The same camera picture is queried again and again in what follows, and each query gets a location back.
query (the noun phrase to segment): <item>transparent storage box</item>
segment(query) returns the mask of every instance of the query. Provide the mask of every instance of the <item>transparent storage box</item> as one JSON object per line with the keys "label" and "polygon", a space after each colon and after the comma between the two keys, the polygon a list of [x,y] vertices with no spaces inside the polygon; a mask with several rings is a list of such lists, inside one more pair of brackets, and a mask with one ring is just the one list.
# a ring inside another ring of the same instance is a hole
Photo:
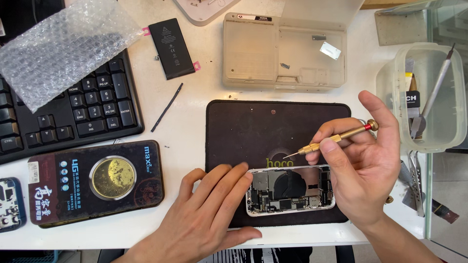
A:
{"label": "transparent storage box", "polygon": [[[226,14],[223,84],[304,91],[340,87],[346,82],[346,31],[363,2],[288,0],[281,17]],[[324,42],[341,51],[336,60],[320,51]]]}
{"label": "transparent storage box", "polygon": [[420,93],[420,112],[434,88],[442,63],[451,47],[435,43],[413,43],[401,48],[395,58],[380,69],[376,94],[392,110],[400,124],[400,139],[409,150],[423,153],[443,152],[459,145],[467,133],[466,97],[463,68],[454,50],[451,64],[426,119],[422,139],[413,140],[406,107],[405,60],[414,59],[413,73]]}

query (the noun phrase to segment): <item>black keyboard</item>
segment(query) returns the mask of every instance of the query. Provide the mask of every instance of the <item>black keyboard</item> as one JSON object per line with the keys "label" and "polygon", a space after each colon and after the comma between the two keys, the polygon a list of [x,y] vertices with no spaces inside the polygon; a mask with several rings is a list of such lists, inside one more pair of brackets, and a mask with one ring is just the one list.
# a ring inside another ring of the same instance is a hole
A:
{"label": "black keyboard", "polygon": [[126,49],[34,114],[0,76],[0,164],[143,130]]}

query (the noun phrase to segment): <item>gold screwdriver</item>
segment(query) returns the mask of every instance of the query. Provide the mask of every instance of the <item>gold screwdriver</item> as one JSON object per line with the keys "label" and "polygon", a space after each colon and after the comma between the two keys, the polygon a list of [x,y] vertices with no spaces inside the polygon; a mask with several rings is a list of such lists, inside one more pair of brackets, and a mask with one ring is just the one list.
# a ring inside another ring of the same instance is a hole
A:
{"label": "gold screwdriver", "polygon": [[[379,125],[377,124],[377,122],[370,119],[370,120],[367,121],[366,125],[363,125],[363,126],[357,128],[357,129],[354,129],[354,130],[351,130],[351,131],[344,132],[342,134],[333,135],[332,137],[330,137],[330,139],[334,140],[335,142],[339,142],[339,141],[341,141],[341,140],[343,140],[345,138],[353,136],[354,134],[358,134],[360,132],[365,132],[367,130],[372,130],[372,131],[375,132],[378,129],[379,129]],[[299,149],[297,151],[297,153],[293,153],[291,155],[288,155],[288,156],[284,157],[283,159],[286,159],[286,158],[288,158],[290,156],[293,156],[293,155],[296,155],[296,154],[304,155],[306,153],[315,152],[318,149],[320,149],[320,142],[312,143],[310,145],[302,147],[301,149]]]}

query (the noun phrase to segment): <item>bubble wrap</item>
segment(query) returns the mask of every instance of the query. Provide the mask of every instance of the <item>bubble wrap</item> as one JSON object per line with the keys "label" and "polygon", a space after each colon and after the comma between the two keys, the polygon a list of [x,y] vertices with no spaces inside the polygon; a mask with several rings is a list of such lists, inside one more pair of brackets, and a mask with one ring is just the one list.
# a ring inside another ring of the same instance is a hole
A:
{"label": "bubble wrap", "polygon": [[34,113],[142,35],[116,0],[78,0],[0,48],[0,74]]}

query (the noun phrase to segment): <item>hand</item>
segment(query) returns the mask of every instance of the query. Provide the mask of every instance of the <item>hand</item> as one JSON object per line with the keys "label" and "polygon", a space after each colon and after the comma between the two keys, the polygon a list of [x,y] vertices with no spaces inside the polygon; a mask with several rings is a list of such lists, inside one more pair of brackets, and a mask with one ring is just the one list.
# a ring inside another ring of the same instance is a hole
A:
{"label": "hand", "polygon": [[[247,163],[218,165],[206,174],[195,169],[183,179],[179,196],[159,228],[118,262],[197,262],[214,252],[262,237],[253,227],[228,231],[234,211],[252,183]],[[195,193],[193,184],[202,180]]]}
{"label": "hand", "polygon": [[[398,121],[379,98],[368,91],[360,92],[358,97],[379,124],[377,140],[369,132],[339,143],[329,139],[362,126],[355,118],[345,118],[324,123],[311,143],[321,141],[320,152],[330,165],[336,204],[363,230],[384,216],[383,205],[400,170],[400,134]],[[320,152],[306,155],[310,165],[318,162]]]}

